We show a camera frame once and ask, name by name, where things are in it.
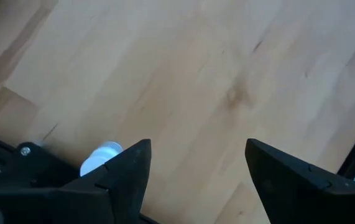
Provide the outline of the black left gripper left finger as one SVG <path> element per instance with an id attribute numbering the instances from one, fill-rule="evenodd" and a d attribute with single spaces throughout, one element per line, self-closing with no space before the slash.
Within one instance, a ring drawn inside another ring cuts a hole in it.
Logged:
<path id="1" fill-rule="evenodd" d="M 151 141 L 84 176 L 32 142 L 0 142 L 0 224 L 151 224 L 141 214 Z"/>

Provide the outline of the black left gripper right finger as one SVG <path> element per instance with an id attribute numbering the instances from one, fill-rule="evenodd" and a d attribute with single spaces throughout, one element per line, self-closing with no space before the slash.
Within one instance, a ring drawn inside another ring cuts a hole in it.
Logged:
<path id="1" fill-rule="evenodd" d="M 270 224 L 355 224 L 355 181 L 253 138 L 245 158 Z"/>

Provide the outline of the white melatonin bottle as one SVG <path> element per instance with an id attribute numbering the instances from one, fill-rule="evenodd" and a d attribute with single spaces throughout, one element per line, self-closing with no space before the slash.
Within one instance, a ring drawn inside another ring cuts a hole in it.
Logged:
<path id="1" fill-rule="evenodd" d="M 114 141 L 102 143 L 80 166 L 80 176 L 84 176 L 122 153 L 122 146 Z"/>

